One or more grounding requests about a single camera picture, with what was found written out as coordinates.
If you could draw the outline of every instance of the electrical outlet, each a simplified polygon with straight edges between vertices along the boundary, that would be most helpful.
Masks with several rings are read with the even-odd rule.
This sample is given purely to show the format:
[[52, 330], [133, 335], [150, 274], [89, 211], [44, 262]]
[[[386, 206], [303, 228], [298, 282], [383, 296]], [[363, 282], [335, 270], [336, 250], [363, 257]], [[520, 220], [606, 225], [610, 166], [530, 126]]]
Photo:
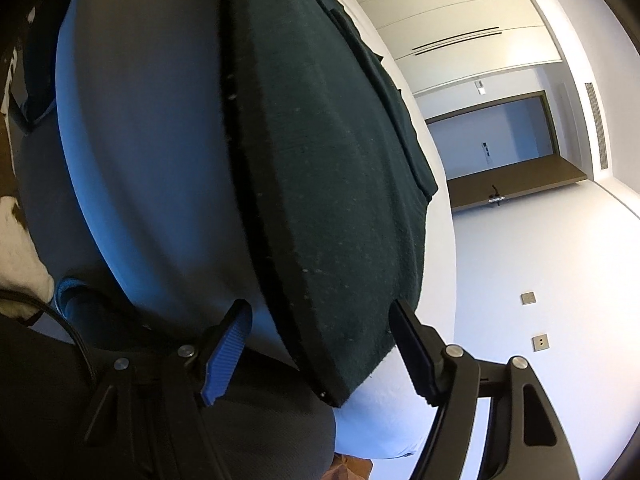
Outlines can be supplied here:
[[533, 292], [525, 292], [520, 295], [523, 305], [528, 305], [536, 302], [536, 295]]
[[489, 145], [486, 142], [482, 143], [482, 152], [484, 153], [484, 160], [486, 160], [486, 166], [492, 168], [494, 162], [491, 160], [491, 153], [489, 152]]
[[531, 338], [531, 342], [533, 343], [534, 352], [539, 352], [549, 348], [549, 338], [546, 334], [537, 335]]
[[476, 81], [476, 88], [478, 89], [478, 93], [480, 95], [485, 95], [486, 94], [486, 89], [484, 88], [484, 85], [482, 84], [482, 81], [480, 81], [480, 80]]

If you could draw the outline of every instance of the brown floor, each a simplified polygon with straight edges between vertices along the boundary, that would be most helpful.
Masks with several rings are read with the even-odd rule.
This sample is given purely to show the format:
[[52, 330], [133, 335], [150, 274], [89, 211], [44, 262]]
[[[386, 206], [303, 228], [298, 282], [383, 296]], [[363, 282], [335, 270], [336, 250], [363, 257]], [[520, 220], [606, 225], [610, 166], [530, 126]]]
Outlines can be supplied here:
[[15, 196], [18, 193], [18, 181], [15, 179], [11, 164], [9, 135], [4, 116], [0, 115], [0, 196]]

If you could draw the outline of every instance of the black mount bracket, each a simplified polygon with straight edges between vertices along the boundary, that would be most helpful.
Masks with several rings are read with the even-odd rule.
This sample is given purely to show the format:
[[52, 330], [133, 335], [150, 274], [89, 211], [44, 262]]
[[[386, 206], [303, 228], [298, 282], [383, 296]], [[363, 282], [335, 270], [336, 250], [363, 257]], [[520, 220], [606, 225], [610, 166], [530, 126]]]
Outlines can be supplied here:
[[395, 301], [389, 324], [416, 392], [438, 408], [411, 480], [458, 480], [471, 439], [476, 404], [491, 398], [478, 480], [579, 480], [558, 416], [529, 362], [479, 361], [445, 345], [405, 301]]
[[230, 480], [200, 411], [226, 390], [251, 312], [236, 300], [199, 344], [141, 362], [118, 359], [84, 414], [64, 479]]

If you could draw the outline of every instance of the gray fabric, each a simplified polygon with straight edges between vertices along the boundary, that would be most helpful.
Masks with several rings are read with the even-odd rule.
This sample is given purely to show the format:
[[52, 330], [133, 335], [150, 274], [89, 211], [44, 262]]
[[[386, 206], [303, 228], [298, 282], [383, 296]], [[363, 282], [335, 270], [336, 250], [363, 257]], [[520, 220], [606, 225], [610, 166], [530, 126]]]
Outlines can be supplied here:
[[55, 112], [24, 138], [16, 173], [31, 238], [55, 282], [65, 276], [81, 278], [127, 308], [128, 301], [80, 211], [66, 169]]
[[334, 457], [331, 408], [298, 371], [256, 352], [204, 419], [235, 479], [318, 480]]
[[290, 362], [249, 258], [226, 155], [218, 0], [73, 0], [56, 58], [79, 205], [146, 322], [199, 335], [236, 298], [248, 345]]

